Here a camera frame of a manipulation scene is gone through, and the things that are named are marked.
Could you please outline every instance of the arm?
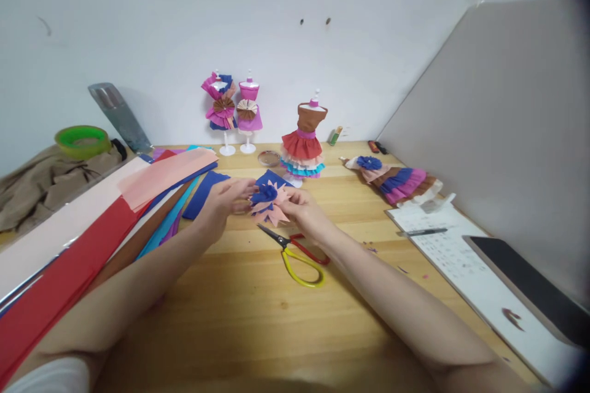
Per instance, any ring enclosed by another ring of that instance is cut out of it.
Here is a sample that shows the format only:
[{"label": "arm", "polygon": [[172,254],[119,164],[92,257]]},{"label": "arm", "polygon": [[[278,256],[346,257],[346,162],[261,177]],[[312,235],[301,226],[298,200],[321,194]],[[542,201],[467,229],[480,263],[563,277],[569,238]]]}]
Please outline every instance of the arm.
[{"label": "arm", "polygon": [[330,256],[446,392],[527,392],[528,386],[461,319],[411,279],[338,229],[305,191],[283,212]]},{"label": "arm", "polygon": [[12,377],[10,384],[51,360],[81,357],[98,375],[104,355],[129,325],[147,311],[174,282],[215,243],[227,216],[249,208],[236,203],[253,191],[254,180],[216,184],[201,213],[187,228],[156,250],[126,267],[76,304],[39,342]]}]

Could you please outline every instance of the water bottle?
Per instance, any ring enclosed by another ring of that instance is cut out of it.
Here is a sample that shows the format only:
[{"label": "water bottle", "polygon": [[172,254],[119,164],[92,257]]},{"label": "water bottle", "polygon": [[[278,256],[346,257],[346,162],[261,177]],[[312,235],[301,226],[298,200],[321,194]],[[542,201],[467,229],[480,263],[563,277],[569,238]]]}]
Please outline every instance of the water bottle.
[{"label": "water bottle", "polygon": [[96,83],[88,86],[92,98],[106,117],[136,154],[148,154],[153,149],[146,133],[135,115],[112,83]]}]

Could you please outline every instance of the mannequin stand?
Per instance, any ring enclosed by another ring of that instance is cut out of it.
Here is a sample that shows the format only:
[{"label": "mannequin stand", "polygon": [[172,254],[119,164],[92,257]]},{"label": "mannequin stand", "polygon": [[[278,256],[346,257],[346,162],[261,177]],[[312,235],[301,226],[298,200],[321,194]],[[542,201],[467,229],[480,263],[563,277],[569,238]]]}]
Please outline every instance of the mannequin stand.
[{"label": "mannequin stand", "polygon": [[297,189],[301,186],[303,186],[303,180],[299,179],[299,178],[295,178],[293,175],[291,174],[285,174],[283,175],[283,179],[289,183],[292,184],[293,187],[296,187]]},{"label": "mannequin stand", "polygon": [[256,151],[256,146],[254,144],[250,144],[250,137],[246,137],[246,144],[242,144],[240,146],[240,150],[244,154],[253,154]]},{"label": "mannequin stand", "polygon": [[227,143],[227,131],[223,131],[223,141],[224,141],[225,146],[221,147],[221,149],[219,150],[219,153],[221,155],[223,155],[224,157],[229,157],[230,155],[235,154],[235,147],[230,146]]}]

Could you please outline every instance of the smartphone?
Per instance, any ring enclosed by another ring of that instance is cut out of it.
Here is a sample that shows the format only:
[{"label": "smartphone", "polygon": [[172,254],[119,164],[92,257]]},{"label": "smartphone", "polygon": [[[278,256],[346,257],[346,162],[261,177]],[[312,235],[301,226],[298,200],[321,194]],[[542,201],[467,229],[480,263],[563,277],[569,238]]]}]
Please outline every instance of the smartphone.
[{"label": "smartphone", "polygon": [[505,241],[464,236],[483,261],[557,338],[590,349],[590,315]]}]

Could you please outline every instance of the white sleeve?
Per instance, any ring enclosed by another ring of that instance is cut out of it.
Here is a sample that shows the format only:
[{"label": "white sleeve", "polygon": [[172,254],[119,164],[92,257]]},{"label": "white sleeve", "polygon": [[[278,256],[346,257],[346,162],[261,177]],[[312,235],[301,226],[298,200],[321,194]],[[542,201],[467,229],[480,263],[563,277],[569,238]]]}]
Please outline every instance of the white sleeve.
[{"label": "white sleeve", "polygon": [[48,362],[27,373],[4,393],[89,393],[88,365],[77,357]]}]

